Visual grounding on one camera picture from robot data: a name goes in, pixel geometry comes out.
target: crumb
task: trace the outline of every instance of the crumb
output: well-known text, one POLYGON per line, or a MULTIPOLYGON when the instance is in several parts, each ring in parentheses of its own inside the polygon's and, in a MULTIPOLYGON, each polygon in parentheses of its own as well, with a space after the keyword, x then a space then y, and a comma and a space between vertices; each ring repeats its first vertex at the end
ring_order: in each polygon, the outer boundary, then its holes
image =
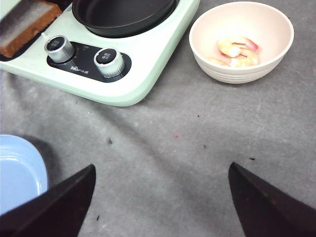
POLYGON ((107 142, 108 142, 109 146, 113 144, 113 142, 112 142, 112 140, 110 138, 108 138, 107 142))
POLYGON ((178 133, 174 133, 174 134, 173 134, 173 137, 174 137, 175 139, 179 139, 181 136, 180 136, 180 134, 178 134, 178 133))

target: knob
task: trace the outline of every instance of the knob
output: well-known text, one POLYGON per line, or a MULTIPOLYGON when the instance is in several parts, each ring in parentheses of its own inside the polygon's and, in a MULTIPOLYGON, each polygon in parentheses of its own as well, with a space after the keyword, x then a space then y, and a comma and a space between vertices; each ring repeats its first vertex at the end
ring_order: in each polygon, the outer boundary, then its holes
POLYGON ((69 60, 75 53, 75 48, 64 36, 55 36, 45 44, 45 51, 55 63, 69 60))
POLYGON ((125 67, 121 53, 115 48, 102 48, 94 55, 93 61, 105 78, 119 75, 125 67))

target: black debris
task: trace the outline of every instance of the black debris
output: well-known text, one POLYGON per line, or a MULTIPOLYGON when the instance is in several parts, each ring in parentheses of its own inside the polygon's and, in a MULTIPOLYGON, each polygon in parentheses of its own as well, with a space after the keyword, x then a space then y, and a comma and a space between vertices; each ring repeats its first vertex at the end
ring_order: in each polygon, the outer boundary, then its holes
POLYGON ((113 144, 112 140, 110 138, 108 138, 108 145, 110 146, 112 144, 113 144))

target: gray tablecloth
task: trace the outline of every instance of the gray tablecloth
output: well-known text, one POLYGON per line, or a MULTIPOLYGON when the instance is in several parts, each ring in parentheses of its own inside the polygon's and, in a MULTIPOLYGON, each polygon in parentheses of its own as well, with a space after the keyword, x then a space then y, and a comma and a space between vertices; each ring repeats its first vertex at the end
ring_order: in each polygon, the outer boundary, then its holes
MULTIPOLYGON (((226 2, 201 0, 194 20, 226 2)), ((96 166, 80 237, 244 236, 228 183, 232 161, 316 207, 316 1, 261 2, 290 18, 295 40, 255 82, 207 76, 189 46, 193 22, 151 92, 131 107, 1 72, 1 133, 37 147, 51 186, 96 166)))

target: pink shrimp tail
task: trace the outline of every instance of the pink shrimp tail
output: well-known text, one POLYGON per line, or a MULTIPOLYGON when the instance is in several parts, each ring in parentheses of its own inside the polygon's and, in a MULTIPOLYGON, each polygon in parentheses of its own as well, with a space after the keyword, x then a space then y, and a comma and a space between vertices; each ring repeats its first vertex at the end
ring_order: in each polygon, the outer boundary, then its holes
POLYGON ((259 46, 258 46, 256 43, 254 43, 253 41, 251 41, 251 40, 248 39, 245 45, 246 45, 246 47, 249 48, 251 51, 253 51, 253 52, 255 52, 255 53, 258 52, 259 46))

